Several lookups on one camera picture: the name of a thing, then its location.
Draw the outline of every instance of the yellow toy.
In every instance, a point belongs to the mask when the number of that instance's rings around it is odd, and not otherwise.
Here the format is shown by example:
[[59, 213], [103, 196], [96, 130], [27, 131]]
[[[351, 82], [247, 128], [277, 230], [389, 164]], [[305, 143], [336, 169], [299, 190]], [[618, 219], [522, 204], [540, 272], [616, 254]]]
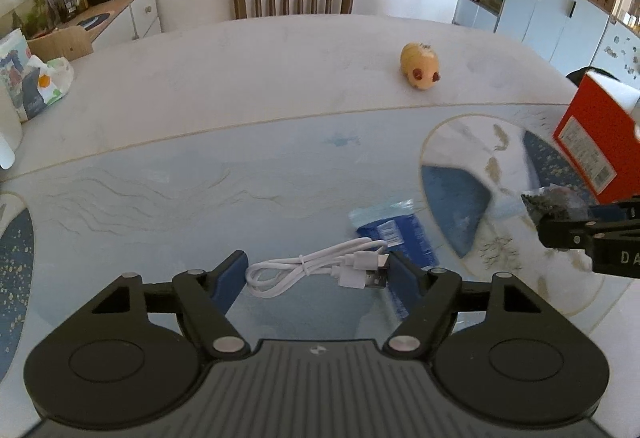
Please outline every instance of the yellow toy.
[[402, 49], [400, 67], [409, 84], [425, 90], [440, 79], [438, 56], [430, 46], [411, 42]]

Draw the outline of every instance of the orange box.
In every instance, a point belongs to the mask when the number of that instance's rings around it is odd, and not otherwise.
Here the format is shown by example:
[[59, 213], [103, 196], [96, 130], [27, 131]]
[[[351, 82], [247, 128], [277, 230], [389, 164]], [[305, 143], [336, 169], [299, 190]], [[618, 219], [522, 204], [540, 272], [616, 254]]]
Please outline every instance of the orange box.
[[640, 193], [640, 91], [588, 72], [554, 139], [600, 203]]

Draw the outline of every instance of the ribbed gray panel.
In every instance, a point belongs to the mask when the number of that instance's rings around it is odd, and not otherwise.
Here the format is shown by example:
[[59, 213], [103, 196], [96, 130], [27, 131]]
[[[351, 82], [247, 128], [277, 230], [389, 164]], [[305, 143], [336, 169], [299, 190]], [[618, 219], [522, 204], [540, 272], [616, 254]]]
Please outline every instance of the ribbed gray panel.
[[589, 421], [523, 431], [478, 420], [441, 395], [418, 362], [371, 341], [265, 341], [246, 360], [215, 365], [173, 413], [97, 432], [47, 421], [29, 438], [609, 438]]

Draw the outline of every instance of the barcode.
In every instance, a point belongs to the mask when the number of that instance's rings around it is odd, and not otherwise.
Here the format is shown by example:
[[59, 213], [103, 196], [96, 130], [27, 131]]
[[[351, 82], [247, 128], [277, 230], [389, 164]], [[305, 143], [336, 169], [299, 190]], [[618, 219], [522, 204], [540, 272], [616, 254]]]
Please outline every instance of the barcode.
[[400, 230], [398, 230], [398, 225], [394, 220], [389, 220], [382, 225], [378, 225], [378, 233], [380, 237], [386, 241], [386, 245], [398, 246], [399, 244], [404, 243], [402, 240], [402, 236], [400, 235]]
[[616, 177], [616, 172], [607, 157], [573, 116], [565, 124], [558, 138], [587, 175], [598, 194]]

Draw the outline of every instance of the dining table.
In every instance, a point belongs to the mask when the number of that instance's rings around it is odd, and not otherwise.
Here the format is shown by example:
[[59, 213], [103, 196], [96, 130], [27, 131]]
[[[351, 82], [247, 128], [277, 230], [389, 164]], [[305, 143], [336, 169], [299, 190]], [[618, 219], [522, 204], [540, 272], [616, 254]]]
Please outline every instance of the dining table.
[[[409, 42], [440, 80], [411, 87]], [[530, 48], [453, 24], [308, 15], [207, 24], [72, 63], [63, 100], [23, 124], [0, 175], [0, 437], [38, 421], [29, 352], [124, 272], [169, 281], [236, 249], [250, 262], [355, 237], [354, 209], [408, 201], [440, 267], [521, 278], [595, 342], [610, 378], [594, 420], [640, 435], [640, 281], [540, 244], [517, 203], [559, 184], [593, 199], [552, 133], [576, 87]], [[400, 322], [380, 289], [305, 277], [246, 289], [226, 315], [260, 339], [374, 339]], [[175, 318], [150, 315], [178, 331]], [[461, 315], [456, 329], [478, 323]]]

